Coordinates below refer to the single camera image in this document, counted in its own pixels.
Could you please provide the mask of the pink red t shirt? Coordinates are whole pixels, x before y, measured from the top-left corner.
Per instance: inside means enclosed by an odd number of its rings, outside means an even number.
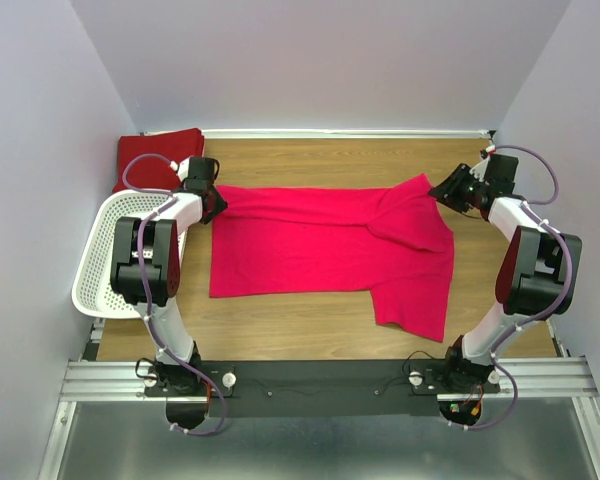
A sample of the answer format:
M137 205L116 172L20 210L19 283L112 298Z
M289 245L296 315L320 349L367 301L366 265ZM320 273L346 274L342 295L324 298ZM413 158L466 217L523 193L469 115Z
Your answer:
M453 233L425 175L390 188L223 186L209 295L367 291L375 321L444 338Z

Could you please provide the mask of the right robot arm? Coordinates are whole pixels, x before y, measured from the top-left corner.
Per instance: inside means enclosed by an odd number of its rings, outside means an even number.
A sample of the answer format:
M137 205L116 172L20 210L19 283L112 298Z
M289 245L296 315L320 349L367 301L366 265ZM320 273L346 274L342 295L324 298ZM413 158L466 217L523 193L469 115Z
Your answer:
M480 323L448 348L442 379L451 388L488 382L499 356L531 325L571 305L582 241L538 216L534 202L514 192L519 161L510 146L482 150L429 194L457 212L477 210L509 245L495 283L495 302Z

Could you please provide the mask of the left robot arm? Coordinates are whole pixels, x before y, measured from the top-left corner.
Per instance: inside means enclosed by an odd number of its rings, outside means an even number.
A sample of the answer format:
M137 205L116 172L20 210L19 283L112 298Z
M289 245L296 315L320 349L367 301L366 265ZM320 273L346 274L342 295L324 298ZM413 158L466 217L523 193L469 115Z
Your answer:
M152 158L174 172L177 188L142 188L129 181L133 167ZM220 162L211 157L193 156L177 163L149 153L129 162L122 173L124 186L136 193L160 195L163 202L143 218L117 220L110 284L140 314L154 343L154 373L149 378L173 388L202 385L208 395L222 397L222 390L201 371L196 342L187 333L176 302L181 278L179 236L193 224L209 224L228 207L215 186L219 173Z

